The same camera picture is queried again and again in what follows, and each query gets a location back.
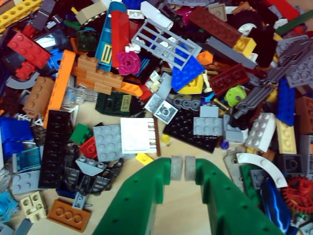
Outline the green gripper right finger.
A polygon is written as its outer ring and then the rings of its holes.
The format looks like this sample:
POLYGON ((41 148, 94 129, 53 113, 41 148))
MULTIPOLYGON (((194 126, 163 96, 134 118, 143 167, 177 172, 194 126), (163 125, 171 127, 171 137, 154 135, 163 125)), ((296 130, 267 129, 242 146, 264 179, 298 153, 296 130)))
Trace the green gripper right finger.
POLYGON ((261 210, 207 159, 185 157, 185 180, 201 187, 213 235, 281 235, 261 210))

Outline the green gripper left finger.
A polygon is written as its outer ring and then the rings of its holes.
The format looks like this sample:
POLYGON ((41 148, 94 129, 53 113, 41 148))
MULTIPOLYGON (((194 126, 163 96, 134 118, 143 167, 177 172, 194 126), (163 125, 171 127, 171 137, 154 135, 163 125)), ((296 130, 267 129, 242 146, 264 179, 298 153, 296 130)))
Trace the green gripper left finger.
POLYGON ((151 235, 165 186, 182 176, 183 157, 159 158, 124 181, 94 235, 151 235))

